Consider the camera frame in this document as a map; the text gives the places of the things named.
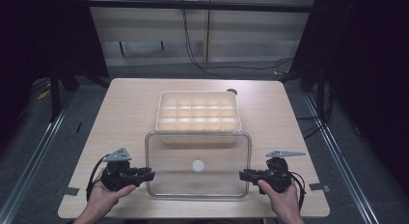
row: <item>handheld controller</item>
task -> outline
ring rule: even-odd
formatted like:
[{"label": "handheld controller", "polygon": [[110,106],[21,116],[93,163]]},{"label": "handheld controller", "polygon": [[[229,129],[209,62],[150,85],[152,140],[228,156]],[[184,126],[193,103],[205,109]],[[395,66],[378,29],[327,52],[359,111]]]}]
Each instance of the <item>handheld controller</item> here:
[{"label": "handheld controller", "polygon": [[109,190],[118,191],[130,184],[135,184],[135,186],[139,187],[142,182],[152,181],[155,173],[152,172],[151,168],[131,168],[129,163],[131,159],[132,157],[125,148],[118,149],[103,157],[91,174],[87,187],[87,201],[94,186],[93,177],[95,170],[101,162],[107,162],[107,165],[102,171],[100,180]]},{"label": "handheld controller", "polygon": [[[272,158],[266,161],[268,169],[244,169],[243,172],[239,172],[240,179],[245,182],[251,182],[253,185],[258,185],[259,180],[264,180],[268,182],[276,192],[283,193],[291,185],[291,178],[293,178],[288,171],[288,165],[284,157],[296,155],[304,154],[278,151],[269,153],[266,156]],[[259,194],[265,194],[260,187]]]}]

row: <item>person's left hand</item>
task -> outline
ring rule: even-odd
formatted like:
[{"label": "person's left hand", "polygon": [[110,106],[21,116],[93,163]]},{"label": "person's left hand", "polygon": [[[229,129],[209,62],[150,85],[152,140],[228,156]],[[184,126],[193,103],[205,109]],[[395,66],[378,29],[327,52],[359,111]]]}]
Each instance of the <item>person's left hand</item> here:
[{"label": "person's left hand", "polygon": [[87,207],[78,218],[74,221],[74,224],[89,224],[99,223],[102,218],[113,208],[120,200],[120,198],[127,196],[136,186],[131,184],[119,191],[111,191],[107,189],[100,181],[102,176],[102,169],[94,182],[93,190],[91,191],[90,199],[88,200]]}]

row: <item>person's right hand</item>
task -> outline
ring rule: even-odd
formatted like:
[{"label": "person's right hand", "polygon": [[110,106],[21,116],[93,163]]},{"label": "person's right hand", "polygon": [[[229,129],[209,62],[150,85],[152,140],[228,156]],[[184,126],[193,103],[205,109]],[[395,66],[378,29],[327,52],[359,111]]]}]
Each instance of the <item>person's right hand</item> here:
[{"label": "person's right hand", "polygon": [[298,207],[297,187],[291,184],[286,191],[278,193],[263,180],[258,181],[259,187],[270,198],[271,209],[278,218],[286,224],[304,223]]}]

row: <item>cable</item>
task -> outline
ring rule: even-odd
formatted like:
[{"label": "cable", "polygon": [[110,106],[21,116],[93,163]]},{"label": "cable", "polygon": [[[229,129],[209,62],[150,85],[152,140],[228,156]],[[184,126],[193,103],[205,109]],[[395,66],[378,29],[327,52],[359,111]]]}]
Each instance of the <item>cable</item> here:
[{"label": "cable", "polygon": [[193,54],[193,50],[192,50],[192,46],[190,44],[190,37],[189,37],[189,32],[188,32],[188,28],[187,28],[187,18],[186,18],[186,10],[183,9],[182,10],[182,14],[183,14],[183,26],[184,26],[184,35],[185,35],[185,45],[186,45],[186,51],[187,51],[187,56],[189,57],[190,62],[196,66],[197,68],[199,68],[199,70],[203,71],[204,73],[213,75],[213,76],[217,76],[223,79],[228,79],[225,76],[216,74],[216,73],[212,73],[209,72],[207,70],[215,70],[215,69],[245,69],[245,70],[270,70],[270,69],[274,69],[274,68],[278,68],[278,66],[284,64],[285,62],[292,60],[293,57],[290,58],[282,58],[279,59],[276,64],[274,66],[270,66],[270,67],[265,67],[265,68],[251,68],[251,67],[238,67],[238,66],[227,66],[227,67],[203,67],[200,66],[197,62],[196,59],[194,57]]},{"label": "cable", "polygon": [[[294,172],[289,172],[289,173],[291,174],[291,177],[295,180],[295,182],[297,182],[298,187],[300,188],[300,197],[298,198],[298,208],[301,210],[304,204],[305,195],[307,194],[306,183],[304,182],[304,179],[303,177],[301,177],[301,175],[294,173]],[[300,181],[294,175],[299,177],[303,183],[301,184]]]},{"label": "cable", "polygon": [[[334,92],[332,90],[332,88],[330,87],[329,89],[329,97],[328,97],[328,101],[327,101],[327,111],[324,114],[324,117],[322,118],[322,122],[318,125],[318,127],[311,132],[310,134],[304,136],[304,140],[310,138],[311,136],[313,136],[314,134],[316,134],[319,130],[322,130],[323,128],[325,128],[331,118],[331,114],[332,114],[332,108],[333,108],[333,103],[334,103]],[[308,132],[311,129],[315,128],[315,126],[312,126],[308,129],[305,129],[302,131],[302,133]]]},{"label": "cable", "polygon": [[88,200],[90,199],[91,191],[93,190],[94,183],[99,182],[99,180],[93,182],[93,179],[94,179],[94,175],[95,175],[96,169],[99,167],[99,164],[101,164],[103,158],[101,158],[101,159],[99,160],[99,162],[96,164],[96,166],[94,167],[93,172],[92,172],[91,175],[90,175],[90,180],[88,181],[88,185],[87,185],[87,195],[86,195],[86,196],[87,196],[87,202],[88,202]]}]

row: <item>wooden table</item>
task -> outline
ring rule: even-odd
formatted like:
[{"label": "wooden table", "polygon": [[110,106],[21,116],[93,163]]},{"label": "wooden table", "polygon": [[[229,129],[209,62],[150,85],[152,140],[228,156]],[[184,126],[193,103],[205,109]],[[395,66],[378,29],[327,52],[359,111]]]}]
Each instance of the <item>wooden table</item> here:
[{"label": "wooden table", "polygon": [[[160,95],[165,91],[237,91],[236,101],[242,130],[252,137],[251,168],[265,169],[266,153],[304,152],[286,159],[289,170],[306,181],[301,214],[320,217],[330,210],[322,190],[310,191],[319,182],[284,86],[275,81],[204,79],[115,79],[106,94],[93,129],[72,175],[69,187],[80,188],[77,196],[66,195],[59,208],[62,218],[76,218],[86,206],[85,188],[95,164],[105,154],[126,147],[131,167],[144,167],[145,137],[155,129]],[[239,218],[270,217],[267,196],[250,185],[243,199],[229,201],[163,200],[149,196],[143,183],[108,213],[118,218]]]}]

